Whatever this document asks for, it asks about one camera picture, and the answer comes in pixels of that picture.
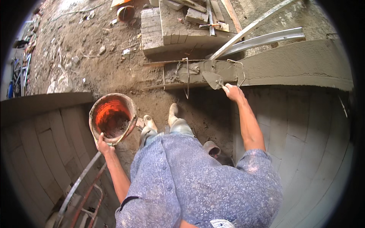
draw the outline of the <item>rubble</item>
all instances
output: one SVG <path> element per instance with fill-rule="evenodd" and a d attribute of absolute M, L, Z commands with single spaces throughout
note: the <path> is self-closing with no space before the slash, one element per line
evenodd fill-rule
<path fill-rule="evenodd" d="M 101 46 L 101 48 L 99 49 L 99 55 L 104 54 L 105 52 L 105 45 Z"/>

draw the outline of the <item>metal rebar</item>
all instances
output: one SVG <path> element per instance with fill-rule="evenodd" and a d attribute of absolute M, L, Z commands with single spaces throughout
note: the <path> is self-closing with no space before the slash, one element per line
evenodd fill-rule
<path fill-rule="evenodd" d="M 77 187 L 80 185 L 81 181 L 84 179 L 84 177 L 89 172 L 89 170 L 91 169 L 91 167 L 94 165 L 94 163 L 96 162 L 96 160 L 100 157 L 100 155 L 101 155 L 101 152 L 98 151 L 95 154 L 95 156 L 91 159 L 91 161 L 89 162 L 89 164 L 86 166 L 86 168 L 83 170 L 83 172 L 81 173 L 81 175 L 78 177 L 78 179 L 76 180 L 76 182 L 73 184 L 73 186 L 72 186 L 71 190 L 69 191 L 69 193 L 67 194 L 66 199 L 64 200 L 61 208 L 59 209 L 57 219 L 56 219 L 55 223 L 53 224 L 53 228 L 57 228 L 58 227 L 61 218 L 65 214 L 65 210 L 67 208 L 67 205 L 70 202 L 70 200 L 71 200 L 73 194 L 75 193 Z"/>

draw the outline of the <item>wooden beam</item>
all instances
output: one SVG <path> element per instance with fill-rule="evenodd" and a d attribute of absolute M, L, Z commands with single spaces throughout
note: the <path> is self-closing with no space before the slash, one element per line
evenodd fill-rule
<path fill-rule="evenodd" d="M 239 22 L 239 19 L 237 17 L 236 12 L 234 11 L 234 8 L 232 6 L 232 3 L 230 0 L 221 0 L 223 5 L 225 6 L 229 16 L 231 17 L 234 27 L 236 27 L 237 32 L 242 31 L 241 23 Z"/>
<path fill-rule="evenodd" d="M 247 27 L 245 27 L 241 32 L 239 32 L 237 35 L 235 35 L 230 41 L 228 41 L 223 47 L 221 47 L 218 51 L 216 51 L 209 60 L 215 60 L 219 58 L 228 48 L 232 47 L 235 43 L 240 41 L 245 35 L 247 35 L 249 32 L 254 30 L 257 26 L 259 26 L 265 19 L 268 19 L 275 15 L 280 9 L 283 9 L 284 7 L 288 7 L 298 0 L 285 0 L 273 8 L 271 8 L 269 11 L 264 13 L 261 17 L 257 18 L 251 24 L 249 24 Z"/>
<path fill-rule="evenodd" d="M 207 9 L 205 7 L 202 7 L 201 5 L 195 3 L 191 0 L 172 0 L 172 1 L 183 4 L 183 5 L 186 5 L 190 8 L 196 9 L 196 10 L 198 10 L 200 12 L 203 12 L 203 13 L 207 12 Z"/>

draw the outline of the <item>metal channel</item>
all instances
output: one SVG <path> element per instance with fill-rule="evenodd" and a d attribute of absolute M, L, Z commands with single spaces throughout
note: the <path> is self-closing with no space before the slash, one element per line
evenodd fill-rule
<path fill-rule="evenodd" d="M 240 51 L 244 51 L 250 48 L 259 47 L 262 45 L 267 45 L 270 43 L 275 43 L 283 40 L 304 38 L 305 35 L 302 31 L 302 27 L 291 28 L 287 30 L 282 30 L 279 32 L 273 32 L 266 35 L 258 36 L 252 39 L 248 39 L 233 45 L 230 49 L 225 51 L 221 56 L 234 54 Z"/>

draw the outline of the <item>bucket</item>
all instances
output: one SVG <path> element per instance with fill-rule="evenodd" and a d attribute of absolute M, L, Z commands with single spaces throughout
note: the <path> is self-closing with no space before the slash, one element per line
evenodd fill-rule
<path fill-rule="evenodd" d="M 95 142 L 104 133 L 104 141 L 115 146 L 125 139 L 137 123 L 137 108 L 130 97 L 111 93 L 95 102 L 89 112 L 89 127 Z"/>

